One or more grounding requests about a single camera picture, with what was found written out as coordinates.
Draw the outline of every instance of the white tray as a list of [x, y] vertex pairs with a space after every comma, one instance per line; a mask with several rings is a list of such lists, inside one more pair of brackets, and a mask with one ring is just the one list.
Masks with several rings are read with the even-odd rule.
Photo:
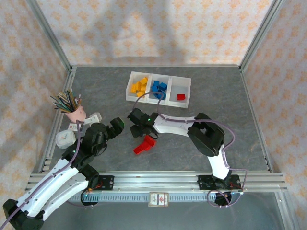
[[[151, 91], [151, 86], [154, 81], [160, 81], [167, 84], [166, 98], [161, 100], [161, 105], [169, 105], [174, 107], [187, 108], [190, 100], [190, 88], [191, 88], [191, 78], [183, 78], [176, 76], [160, 75], [154, 73], [140, 73], [140, 72], [131, 72], [129, 82], [126, 88], [126, 100], [127, 101], [136, 101], [138, 99], [136, 93], [131, 93], [132, 84], [137, 83], [142, 78], [148, 77], [148, 82], [146, 86], [146, 91]], [[178, 101], [177, 94], [184, 93], [186, 95], [185, 100]], [[157, 104], [159, 99], [157, 99], [153, 94], [145, 95], [139, 100], [139, 102]]]

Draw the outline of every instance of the red block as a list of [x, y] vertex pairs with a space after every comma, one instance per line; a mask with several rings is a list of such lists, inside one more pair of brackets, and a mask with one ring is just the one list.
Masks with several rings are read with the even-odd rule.
[[145, 151], [148, 151], [150, 149], [150, 145], [149, 143], [147, 143], [146, 141], [143, 141], [143, 143], [140, 145]]
[[185, 98], [186, 98], [186, 95], [185, 95], [184, 93], [182, 93], [182, 94], [177, 94], [177, 100], [178, 100], [178, 101], [185, 100]]
[[146, 141], [151, 147], [155, 146], [155, 144], [157, 143], [157, 141], [153, 138], [151, 138], [150, 136], [145, 136], [144, 141]]
[[139, 146], [136, 147], [133, 151], [134, 151], [134, 153], [135, 153], [136, 155], [139, 155], [139, 154], [141, 154], [142, 152], [144, 152], [144, 149], [143, 149], [143, 147], [142, 147], [141, 145], [139, 145]]

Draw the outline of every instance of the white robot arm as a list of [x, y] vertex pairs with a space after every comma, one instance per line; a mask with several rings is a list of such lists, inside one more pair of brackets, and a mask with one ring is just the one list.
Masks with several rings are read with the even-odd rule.
[[206, 114], [198, 114], [196, 117], [162, 116], [158, 113], [152, 113], [149, 116], [140, 109], [134, 108], [128, 116], [128, 119], [134, 123], [130, 128], [133, 137], [151, 133], [156, 136], [159, 133], [173, 133], [189, 137], [196, 148], [208, 157], [213, 177], [218, 180], [218, 184], [227, 183], [231, 171], [222, 156], [224, 131], [215, 123], [201, 122], [202, 119], [210, 120]]
[[18, 200], [8, 199], [4, 205], [7, 221], [16, 230], [38, 230], [51, 213], [76, 193], [96, 186], [99, 173], [89, 165], [106, 142], [119, 135], [123, 121], [117, 117], [111, 127], [93, 123], [83, 141], [69, 146], [52, 170]]

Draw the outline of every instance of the pink cup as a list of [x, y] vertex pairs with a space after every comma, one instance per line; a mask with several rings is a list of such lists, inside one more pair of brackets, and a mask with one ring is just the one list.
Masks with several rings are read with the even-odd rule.
[[66, 113], [66, 116], [71, 120], [71, 122], [76, 123], [78, 121], [84, 121], [86, 118], [86, 113], [82, 106], [79, 106], [75, 112]]

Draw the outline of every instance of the small card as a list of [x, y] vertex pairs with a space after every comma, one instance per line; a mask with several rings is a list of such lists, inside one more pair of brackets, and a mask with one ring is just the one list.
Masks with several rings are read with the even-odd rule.
[[[83, 127], [84, 127], [83, 124], [79, 124], [80, 132], [82, 132]], [[68, 130], [72, 130], [73, 132], [78, 132], [77, 124], [75, 124], [75, 123], [70, 123], [69, 126], [68, 126]]]
[[148, 206], [150, 207], [168, 207], [168, 193], [149, 193]]

